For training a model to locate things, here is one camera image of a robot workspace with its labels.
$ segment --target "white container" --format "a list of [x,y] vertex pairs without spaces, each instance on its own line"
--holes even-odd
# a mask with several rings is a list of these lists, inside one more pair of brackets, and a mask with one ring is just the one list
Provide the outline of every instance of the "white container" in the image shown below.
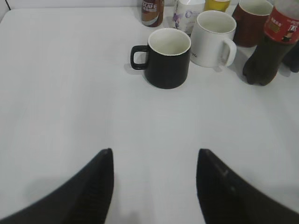
[[197,16],[203,12],[205,0],[176,0],[173,13],[173,28],[190,35]]

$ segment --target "bottle label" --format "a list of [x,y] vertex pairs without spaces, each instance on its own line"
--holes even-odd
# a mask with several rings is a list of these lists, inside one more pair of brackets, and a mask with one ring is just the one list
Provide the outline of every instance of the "bottle label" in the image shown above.
[[281,14],[274,7],[265,23],[264,32],[274,41],[294,44],[299,40],[299,20]]

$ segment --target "mug handle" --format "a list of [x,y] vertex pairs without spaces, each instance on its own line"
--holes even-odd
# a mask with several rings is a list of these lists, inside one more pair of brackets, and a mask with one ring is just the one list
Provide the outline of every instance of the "mug handle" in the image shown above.
[[147,67],[147,63],[144,64],[136,64],[134,62],[134,54],[136,52],[148,52],[149,47],[147,45],[140,45],[140,46],[134,46],[131,50],[131,66],[135,70],[145,70]]
[[224,63],[225,67],[230,66],[234,60],[235,60],[235,56],[237,54],[237,46],[236,44],[230,40],[230,39],[225,39],[223,40],[224,44],[226,44],[229,48],[229,55],[228,55],[228,59],[226,61],[226,63]]

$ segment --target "wall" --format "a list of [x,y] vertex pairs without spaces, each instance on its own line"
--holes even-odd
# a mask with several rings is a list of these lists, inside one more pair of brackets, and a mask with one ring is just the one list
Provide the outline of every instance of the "wall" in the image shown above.
[[[8,0],[11,8],[140,6],[142,0]],[[165,0],[173,5],[174,0]]]
[[5,13],[8,11],[8,7],[4,0],[0,0],[0,21],[2,20]]

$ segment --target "plastic bottle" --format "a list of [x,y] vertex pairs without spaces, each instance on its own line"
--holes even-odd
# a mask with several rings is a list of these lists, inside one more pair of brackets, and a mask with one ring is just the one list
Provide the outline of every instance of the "plastic bottle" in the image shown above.
[[299,72],[299,42],[296,46],[285,56],[283,63],[290,67],[292,72]]
[[269,84],[298,40],[299,0],[277,0],[264,26],[264,38],[244,66],[248,83]]
[[148,27],[157,27],[163,21],[164,0],[142,1],[142,23]]

